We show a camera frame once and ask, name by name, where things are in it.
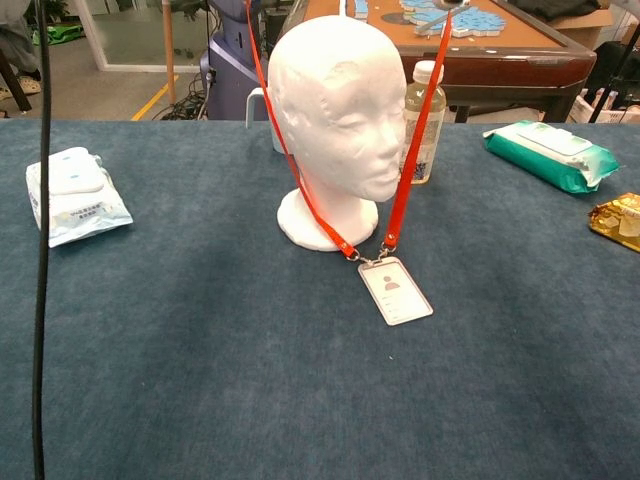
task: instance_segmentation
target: chair leg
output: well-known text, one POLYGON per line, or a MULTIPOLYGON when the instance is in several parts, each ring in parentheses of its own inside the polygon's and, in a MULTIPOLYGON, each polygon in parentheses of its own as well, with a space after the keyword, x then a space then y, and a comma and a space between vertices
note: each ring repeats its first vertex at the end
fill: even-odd
POLYGON ((31 104, 22 91, 22 87, 14 75, 13 70, 11 70, 11 65, 9 65, 7 57, 4 56, 2 50, 0 50, 0 75, 2 75, 4 81, 7 82, 7 87, 9 87, 14 100, 18 104, 18 108, 23 112, 31 110, 31 104))

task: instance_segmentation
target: wet wipes package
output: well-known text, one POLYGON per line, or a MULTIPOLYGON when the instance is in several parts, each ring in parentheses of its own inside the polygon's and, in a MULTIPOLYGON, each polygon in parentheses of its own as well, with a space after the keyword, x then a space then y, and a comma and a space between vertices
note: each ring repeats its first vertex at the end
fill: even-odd
MULTIPOLYGON (((133 223, 100 157, 74 147, 49 156, 49 246, 133 223)), ((40 228, 40 163, 27 167, 31 207, 40 228)))
POLYGON ((593 192, 618 169, 606 148, 545 123, 518 122, 483 136, 490 152, 569 193, 593 192))

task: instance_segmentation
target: id card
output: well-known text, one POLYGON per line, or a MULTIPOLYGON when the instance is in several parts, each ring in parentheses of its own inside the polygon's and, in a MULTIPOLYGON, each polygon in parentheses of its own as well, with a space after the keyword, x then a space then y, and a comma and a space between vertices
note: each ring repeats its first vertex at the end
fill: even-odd
POLYGON ((387 257, 373 265, 363 263, 358 272, 387 325, 399 325, 433 313, 433 308, 397 258, 387 257))

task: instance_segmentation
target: person icon on id card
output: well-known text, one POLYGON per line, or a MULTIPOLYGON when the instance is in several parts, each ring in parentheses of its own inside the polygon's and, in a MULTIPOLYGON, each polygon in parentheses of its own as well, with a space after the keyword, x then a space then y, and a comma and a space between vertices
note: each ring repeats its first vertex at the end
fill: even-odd
POLYGON ((396 288, 400 288, 400 285, 398 285, 396 282, 392 282, 391 277, 389 276, 384 277, 384 281, 386 282, 386 285, 384 286, 385 290, 394 290, 396 288))

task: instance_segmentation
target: yellow floor line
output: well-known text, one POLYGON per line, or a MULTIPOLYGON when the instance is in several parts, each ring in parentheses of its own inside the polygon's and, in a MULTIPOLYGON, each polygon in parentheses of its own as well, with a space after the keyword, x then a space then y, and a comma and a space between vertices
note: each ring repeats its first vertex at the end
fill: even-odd
MULTIPOLYGON (((174 83, 176 82, 176 80, 178 80, 178 78, 180 78, 179 75, 174 75, 173 76, 173 81, 174 83)), ((147 102, 147 104, 142 107, 140 110, 138 110, 138 112, 131 117, 131 121, 132 122, 137 122, 138 120, 140 120, 142 117, 144 117, 146 115, 146 113, 151 110, 151 107, 153 107, 156 102, 158 100, 160 100, 160 98, 162 97, 162 95, 164 95, 165 93, 167 93, 167 90, 169 89, 169 84, 166 83, 164 87, 162 87, 160 90, 158 90, 158 92, 151 98, 151 100, 149 100, 147 102)))

